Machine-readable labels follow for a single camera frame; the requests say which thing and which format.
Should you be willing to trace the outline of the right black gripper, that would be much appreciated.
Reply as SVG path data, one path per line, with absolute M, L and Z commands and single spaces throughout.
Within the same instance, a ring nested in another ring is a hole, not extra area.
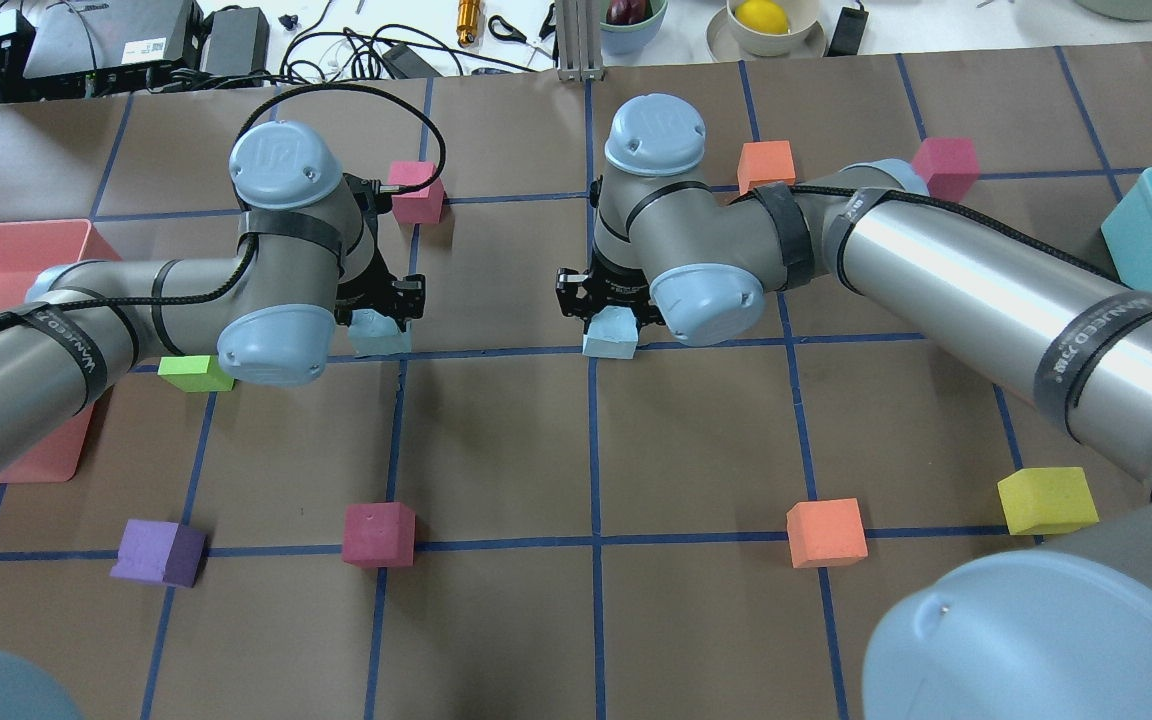
M 564 316 L 576 316 L 584 325 L 593 323 L 594 314 L 607 306 L 626 306 L 636 325 L 664 325 L 664 316 L 652 301 L 643 270 L 626 268 L 605 258 L 594 247 L 585 272 L 559 268 L 556 272 L 559 310 Z

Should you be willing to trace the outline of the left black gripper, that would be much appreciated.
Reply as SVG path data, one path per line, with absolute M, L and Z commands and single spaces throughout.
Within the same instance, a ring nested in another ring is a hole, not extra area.
M 381 190 L 379 179 L 346 176 L 344 182 L 361 209 L 364 222 L 358 241 L 348 252 L 348 259 L 361 258 L 365 250 L 369 255 L 361 274 L 338 285 L 335 323 L 351 325 L 353 313 L 361 310 L 374 310 L 376 313 L 388 316 L 397 325 L 420 319 L 426 305 L 425 275 L 393 275 L 378 247 L 378 218 L 392 210 L 392 195 Z

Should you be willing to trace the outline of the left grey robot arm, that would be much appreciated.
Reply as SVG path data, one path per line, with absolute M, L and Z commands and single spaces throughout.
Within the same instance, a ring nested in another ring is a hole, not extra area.
M 228 165 L 233 259 L 52 266 L 0 310 L 0 471 L 147 357 L 214 355 L 237 381 L 303 386 L 357 311 L 399 331 L 424 314 L 425 278 L 392 274 L 376 241 L 392 188 L 293 120 L 247 129 Z

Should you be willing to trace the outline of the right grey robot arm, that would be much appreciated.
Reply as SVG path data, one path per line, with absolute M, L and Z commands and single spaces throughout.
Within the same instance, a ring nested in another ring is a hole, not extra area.
M 1043 546 L 960 566 L 905 597 L 867 644 L 869 719 L 1152 719 L 1152 293 L 950 200 L 909 162 L 755 187 L 721 205 L 699 170 L 707 128 L 681 97 L 616 111 L 584 274 L 559 306 L 608 306 L 689 346 L 748 331 L 764 297 L 823 275 L 1149 488 L 1147 506 Z

